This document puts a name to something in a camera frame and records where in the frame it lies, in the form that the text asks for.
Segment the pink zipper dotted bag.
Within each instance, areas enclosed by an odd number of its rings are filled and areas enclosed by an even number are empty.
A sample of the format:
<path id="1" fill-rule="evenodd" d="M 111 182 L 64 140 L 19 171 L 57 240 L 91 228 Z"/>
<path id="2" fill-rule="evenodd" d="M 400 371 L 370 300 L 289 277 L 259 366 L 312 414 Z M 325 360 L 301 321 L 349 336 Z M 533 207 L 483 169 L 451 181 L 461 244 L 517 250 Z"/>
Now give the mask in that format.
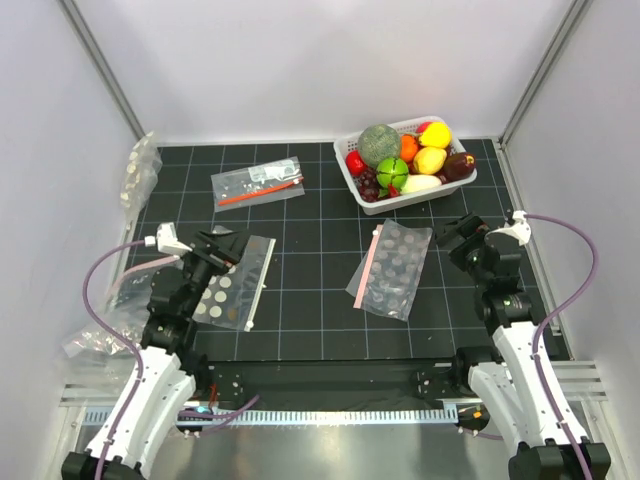
<path id="1" fill-rule="evenodd" d="M 430 228 L 411 229 L 390 219 L 377 225 L 346 287 L 353 307 L 408 321 L 432 234 Z"/>

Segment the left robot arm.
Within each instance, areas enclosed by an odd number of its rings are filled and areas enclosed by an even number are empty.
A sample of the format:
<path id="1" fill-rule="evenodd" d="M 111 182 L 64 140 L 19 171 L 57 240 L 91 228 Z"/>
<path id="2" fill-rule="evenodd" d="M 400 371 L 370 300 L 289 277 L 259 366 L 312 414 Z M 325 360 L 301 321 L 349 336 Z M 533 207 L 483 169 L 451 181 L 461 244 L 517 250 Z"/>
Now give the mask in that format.
<path id="1" fill-rule="evenodd" d="M 151 282 L 149 317 L 140 343 L 134 344 L 89 314 L 122 342 L 135 359 L 116 405 L 84 452 L 65 458 L 65 479 L 146 479 L 170 428 L 187 400 L 200 400 L 212 386 L 209 362 L 194 348 L 198 331 L 194 314 L 214 277 L 224 276 L 242 259 L 248 231 L 197 232 L 181 242 L 173 223 L 161 224 L 155 235 L 139 240 L 181 261 L 165 266 Z"/>

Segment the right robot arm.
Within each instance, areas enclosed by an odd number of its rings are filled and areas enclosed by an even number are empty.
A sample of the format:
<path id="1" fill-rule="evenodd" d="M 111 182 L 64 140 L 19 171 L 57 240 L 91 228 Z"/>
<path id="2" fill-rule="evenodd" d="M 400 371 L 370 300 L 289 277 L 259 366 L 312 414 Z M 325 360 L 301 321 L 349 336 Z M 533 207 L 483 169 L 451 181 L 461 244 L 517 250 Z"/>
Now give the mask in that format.
<path id="1" fill-rule="evenodd" d="M 544 345 L 550 320 L 535 319 L 520 286 L 532 218 L 515 211 L 492 229 L 470 213 L 437 231 L 440 246 L 460 241 L 449 258 L 473 280 L 475 312 L 493 342 L 458 349 L 450 382 L 486 407 L 510 452 L 510 478 L 603 479 L 611 466 L 607 447 L 589 439 L 571 410 Z"/>

